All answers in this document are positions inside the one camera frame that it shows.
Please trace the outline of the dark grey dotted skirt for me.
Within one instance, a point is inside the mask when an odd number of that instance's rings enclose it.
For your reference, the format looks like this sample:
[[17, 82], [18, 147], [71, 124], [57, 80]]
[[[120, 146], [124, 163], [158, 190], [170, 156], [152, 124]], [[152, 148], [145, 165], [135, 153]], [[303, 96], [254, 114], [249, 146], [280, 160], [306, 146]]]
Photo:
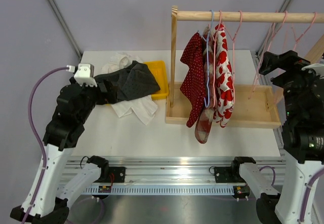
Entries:
[[94, 79], [96, 83], [110, 81], [114, 86], [117, 86], [117, 103], [139, 99], [160, 90], [160, 86], [148, 66], [135, 60], [125, 68], [99, 74]]

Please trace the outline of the pink wire hanger white skirt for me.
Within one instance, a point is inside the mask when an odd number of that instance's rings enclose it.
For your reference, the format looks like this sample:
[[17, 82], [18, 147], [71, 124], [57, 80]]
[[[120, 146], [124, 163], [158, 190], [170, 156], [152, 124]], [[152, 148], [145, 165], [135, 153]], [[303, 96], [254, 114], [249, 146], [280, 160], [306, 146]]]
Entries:
[[[309, 26], [304, 30], [303, 33], [300, 34], [299, 37], [296, 36], [296, 31], [295, 31], [295, 28], [294, 28], [294, 25], [291, 26], [291, 29], [293, 31], [293, 35], [294, 35], [294, 47], [293, 47], [293, 51], [296, 50], [296, 47], [299, 43], [299, 41], [302, 39], [302, 37], [305, 35], [305, 33], [313, 26], [315, 20], [316, 20], [316, 17], [317, 17], [317, 12], [314, 12], [314, 16], [312, 18], [312, 21], [311, 23], [309, 24]], [[273, 104], [274, 105], [277, 105], [284, 97], [284, 90], [282, 88], [279, 88], [276, 90], [275, 94], [274, 94], [274, 101], [273, 101]]]

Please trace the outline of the white pleated skirt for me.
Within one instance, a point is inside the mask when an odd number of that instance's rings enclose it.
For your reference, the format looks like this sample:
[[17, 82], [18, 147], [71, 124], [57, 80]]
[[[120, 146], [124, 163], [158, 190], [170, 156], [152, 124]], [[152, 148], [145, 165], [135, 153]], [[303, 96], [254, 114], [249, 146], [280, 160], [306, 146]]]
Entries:
[[[102, 66], [101, 73], [118, 71], [131, 65], [133, 60], [143, 63], [143, 60], [138, 56], [131, 56], [124, 52], [115, 53], [108, 59], [108, 62]], [[148, 95], [139, 99], [113, 104], [112, 108], [119, 118], [135, 113], [144, 125], [148, 125], [155, 117], [158, 105], [152, 100], [151, 95]]]

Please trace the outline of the pink wire hanger grey skirt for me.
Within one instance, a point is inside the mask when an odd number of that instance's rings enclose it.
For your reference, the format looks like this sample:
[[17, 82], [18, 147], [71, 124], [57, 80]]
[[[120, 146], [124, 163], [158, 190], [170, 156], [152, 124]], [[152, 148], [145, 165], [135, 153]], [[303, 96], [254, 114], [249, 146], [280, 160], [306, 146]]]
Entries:
[[281, 23], [281, 25], [279, 26], [279, 28], [275, 28], [276, 27], [276, 23], [273, 22], [268, 30], [268, 33], [267, 33], [267, 36], [266, 36], [266, 39], [265, 39], [265, 43], [264, 43], [264, 46], [261, 50], [261, 55], [259, 57], [259, 64], [257, 66], [257, 69], [256, 69], [256, 73], [255, 73], [255, 77], [254, 77], [254, 80], [253, 80], [253, 84], [252, 84], [252, 88], [251, 88], [251, 91], [249, 93], [249, 96], [248, 96], [248, 100], [250, 100], [255, 92], [255, 89], [256, 89], [256, 85], [257, 85], [257, 82], [259, 81], [259, 69], [261, 67], [261, 64], [262, 64], [262, 61], [263, 61], [263, 58], [264, 58], [264, 53], [269, 51], [270, 48], [271, 48], [271, 45], [272, 45], [272, 41], [274, 40], [275, 36], [277, 35], [277, 33], [281, 30], [281, 28], [283, 27], [286, 19], [287, 19], [287, 15], [288, 15], [288, 11], [284, 11], [284, 18], [283, 18], [283, 21]]

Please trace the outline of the pink wire hanger floral skirt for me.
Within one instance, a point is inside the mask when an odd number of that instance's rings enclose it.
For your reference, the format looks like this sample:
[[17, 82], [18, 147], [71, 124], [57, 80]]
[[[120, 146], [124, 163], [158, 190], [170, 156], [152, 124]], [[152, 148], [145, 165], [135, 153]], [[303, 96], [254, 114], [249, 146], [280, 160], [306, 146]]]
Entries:
[[235, 41], [236, 41], [236, 36], [240, 30], [241, 24], [242, 24], [242, 11], [239, 10], [239, 14], [240, 14], [240, 20], [239, 20], [239, 25], [237, 27], [237, 30], [234, 34], [234, 36], [232, 36], [229, 32], [229, 30], [227, 29], [226, 25], [224, 25], [225, 31], [228, 33], [229, 38], [232, 40], [232, 78], [233, 78], [233, 82], [235, 81]]

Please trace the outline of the white red floral skirt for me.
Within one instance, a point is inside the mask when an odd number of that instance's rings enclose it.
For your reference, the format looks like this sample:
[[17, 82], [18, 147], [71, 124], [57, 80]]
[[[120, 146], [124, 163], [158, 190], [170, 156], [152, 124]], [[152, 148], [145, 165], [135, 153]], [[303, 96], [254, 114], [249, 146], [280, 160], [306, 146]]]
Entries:
[[232, 78], [232, 65], [228, 55], [227, 36], [222, 23], [215, 27], [213, 42], [213, 86], [216, 93], [214, 120], [220, 124], [220, 127], [224, 128], [227, 126], [233, 113], [235, 90]]

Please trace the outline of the red plaid skirt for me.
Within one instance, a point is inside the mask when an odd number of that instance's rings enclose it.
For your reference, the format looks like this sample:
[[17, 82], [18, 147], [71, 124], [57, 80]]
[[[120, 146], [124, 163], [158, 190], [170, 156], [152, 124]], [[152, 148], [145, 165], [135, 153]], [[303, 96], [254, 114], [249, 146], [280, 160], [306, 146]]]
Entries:
[[[209, 31], [210, 26], [207, 26], [204, 31], [203, 31], [203, 35], [206, 38], [207, 33]], [[205, 91], [206, 91], [206, 97], [207, 97], [207, 89], [206, 89], [206, 82], [207, 82], [207, 58], [206, 58], [206, 42], [201, 38], [202, 41], [202, 57], [203, 57], [203, 62], [204, 62], [204, 76], [205, 76]], [[203, 108], [201, 110], [201, 114], [196, 122], [196, 126], [195, 126], [195, 137], [198, 140], [199, 143], [201, 144], [205, 144], [208, 140], [210, 131], [211, 131], [211, 126], [212, 126], [212, 122], [214, 119], [214, 112], [215, 112], [215, 106], [214, 106], [214, 99], [216, 97], [215, 92], [214, 92], [214, 88], [213, 88], [213, 79], [214, 79], [214, 52], [213, 52], [213, 48], [212, 45], [214, 44], [213, 42], [213, 38], [212, 38], [212, 31], [211, 31], [211, 36], [210, 36], [210, 40], [209, 40], [209, 67], [210, 67], [210, 83], [209, 83], [209, 87], [211, 89], [211, 95], [210, 95], [210, 99], [211, 99], [211, 103], [209, 105], [208, 108], [205, 108], [205, 104], [203, 101]]]

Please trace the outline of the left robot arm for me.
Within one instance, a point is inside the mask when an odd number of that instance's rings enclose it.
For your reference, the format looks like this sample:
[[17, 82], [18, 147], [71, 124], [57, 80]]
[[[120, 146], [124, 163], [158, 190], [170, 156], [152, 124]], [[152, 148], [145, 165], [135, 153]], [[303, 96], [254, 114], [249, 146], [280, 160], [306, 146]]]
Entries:
[[125, 167], [110, 167], [109, 161], [91, 156], [80, 172], [64, 187], [60, 177], [84, 124], [96, 104], [106, 101], [99, 87], [70, 84], [61, 89], [52, 120], [41, 139], [42, 160], [32, 188], [22, 205], [10, 217], [21, 223], [65, 223], [78, 197], [94, 182], [107, 183], [99, 192], [110, 194], [113, 184], [125, 181]]

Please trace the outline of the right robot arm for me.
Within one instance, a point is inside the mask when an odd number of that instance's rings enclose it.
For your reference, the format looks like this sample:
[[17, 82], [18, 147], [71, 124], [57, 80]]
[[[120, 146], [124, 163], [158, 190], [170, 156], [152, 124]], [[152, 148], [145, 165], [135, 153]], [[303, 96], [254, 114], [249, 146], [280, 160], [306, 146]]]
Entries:
[[243, 184], [242, 190], [234, 188], [237, 199], [252, 192], [262, 223], [311, 223], [314, 194], [323, 175], [323, 65], [291, 50], [280, 55], [265, 52], [259, 74], [278, 68], [283, 72], [271, 82], [283, 89], [286, 109], [282, 190], [269, 183], [251, 157], [235, 157], [229, 167], [214, 167], [214, 177], [217, 183]]

